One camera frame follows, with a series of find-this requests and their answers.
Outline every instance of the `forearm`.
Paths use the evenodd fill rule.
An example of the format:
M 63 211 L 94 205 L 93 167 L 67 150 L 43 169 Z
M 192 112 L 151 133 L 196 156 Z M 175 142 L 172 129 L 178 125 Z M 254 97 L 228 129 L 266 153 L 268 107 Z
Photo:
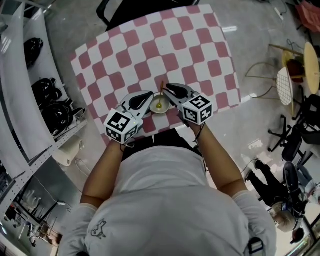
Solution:
M 199 128 L 193 126 L 193 131 L 197 135 Z M 218 190 L 232 197 L 237 192 L 247 189 L 237 165 L 207 125 L 202 129 L 197 143 Z
M 81 203 L 88 203 L 96 206 L 108 200 L 115 188 L 123 152 L 120 144 L 110 141 L 98 163 L 83 188 Z

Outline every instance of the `t-shirt logo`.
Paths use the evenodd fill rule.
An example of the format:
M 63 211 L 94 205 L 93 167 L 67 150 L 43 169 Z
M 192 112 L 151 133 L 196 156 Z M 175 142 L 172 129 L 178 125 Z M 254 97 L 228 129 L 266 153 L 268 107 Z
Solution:
M 105 219 L 103 218 L 102 220 L 100 220 L 98 222 L 98 224 L 91 230 L 91 236 L 99 238 L 100 240 L 102 240 L 102 238 L 105 238 L 105 234 L 104 234 L 104 225 L 106 225 L 107 222 L 105 221 Z

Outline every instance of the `white t-shirt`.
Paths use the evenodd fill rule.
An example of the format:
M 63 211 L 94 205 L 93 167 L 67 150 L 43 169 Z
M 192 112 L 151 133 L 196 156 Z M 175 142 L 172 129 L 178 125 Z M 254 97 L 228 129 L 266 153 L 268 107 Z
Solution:
M 259 237 L 276 253 L 276 228 L 249 191 L 233 198 L 209 187 L 194 152 L 156 146 L 122 162 L 113 196 L 97 210 L 76 206 L 60 256 L 247 255 Z

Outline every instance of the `shiny floor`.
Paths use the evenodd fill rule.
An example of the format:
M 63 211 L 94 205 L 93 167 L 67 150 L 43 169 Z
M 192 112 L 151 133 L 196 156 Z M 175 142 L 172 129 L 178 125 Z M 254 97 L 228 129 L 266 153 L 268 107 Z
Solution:
M 100 2 L 101 0 L 58 0 L 52 6 L 52 13 L 47 17 L 52 51 L 62 80 L 75 104 L 83 107 L 85 102 L 78 90 L 69 55 L 106 30 L 107 27 L 96 15 Z M 120 2 L 121 0 L 110 0 L 106 10 L 108 19 L 115 13 Z M 233 57 L 242 99 L 239 107 L 214 115 L 207 124 L 239 169 L 243 171 L 243 176 L 253 165 L 249 164 L 250 161 L 259 158 L 271 167 L 279 180 L 282 180 L 284 162 L 281 158 L 281 149 L 273 153 L 268 152 L 268 146 L 275 143 L 274 138 L 268 134 L 268 129 L 281 128 L 281 114 L 291 120 L 290 110 L 283 107 L 279 100 L 251 98 L 266 92 L 273 82 L 267 79 L 248 78 L 245 74 L 253 64 L 267 62 L 275 68 L 261 65 L 255 67 L 251 74 L 274 78 L 281 67 L 282 51 L 270 48 L 269 44 L 290 47 L 287 43 L 289 39 L 303 47 L 306 42 L 305 34 L 302 30 L 296 30 L 300 22 L 294 18 L 294 12 L 281 0 L 273 0 L 271 4 L 256 0 L 201 0 L 200 3 L 212 6 L 223 27 Z M 274 7 L 280 12 L 285 12 L 287 9 L 283 14 L 284 21 L 281 21 Z M 293 47 L 296 51 L 299 50 L 296 45 Z M 272 89 L 268 96 L 277 97 L 277 91 Z M 105 145 L 89 113 L 87 117 L 89 124 L 81 132 L 85 148 L 80 151 L 77 158 L 92 170 Z M 186 127 L 180 127 L 178 132 L 188 142 L 194 140 L 192 132 Z M 89 174 L 84 165 L 80 163 L 79 167 L 87 175 Z M 78 189 L 82 190 L 87 177 L 74 164 L 65 171 Z M 262 176 L 261 172 L 257 171 L 256 174 Z M 254 189 L 249 182 L 247 186 L 249 190 Z M 283 238 L 288 240 L 286 244 L 289 243 L 290 236 L 287 234 Z M 287 247 L 282 249 L 278 246 L 277 255 L 284 255 L 287 252 Z

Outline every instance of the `black pants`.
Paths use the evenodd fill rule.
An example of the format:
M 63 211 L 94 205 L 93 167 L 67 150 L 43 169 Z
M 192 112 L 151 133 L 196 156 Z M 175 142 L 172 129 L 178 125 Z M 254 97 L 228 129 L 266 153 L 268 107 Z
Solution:
M 155 146 L 169 146 L 169 147 L 178 147 L 188 149 L 197 155 L 201 156 L 201 153 L 192 148 L 188 142 L 185 141 L 184 138 L 181 138 L 176 129 L 166 130 L 154 136 L 154 140 L 152 137 L 146 137 L 134 142 L 134 147 L 126 147 L 123 153 L 122 161 L 131 157 L 133 154 L 138 153 L 142 150 L 146 150 Z
M 265 176 L 268 185 L 265 185 L 260 179 L 258 179 L 253 171 L 248 175 L 247 179 L 251 181 L 264 203 L 271 207 L 275 203 L 288 200 L 289 192 L 287 188 L 276 179 L 269 166 L 265 165 L 261 171 Z

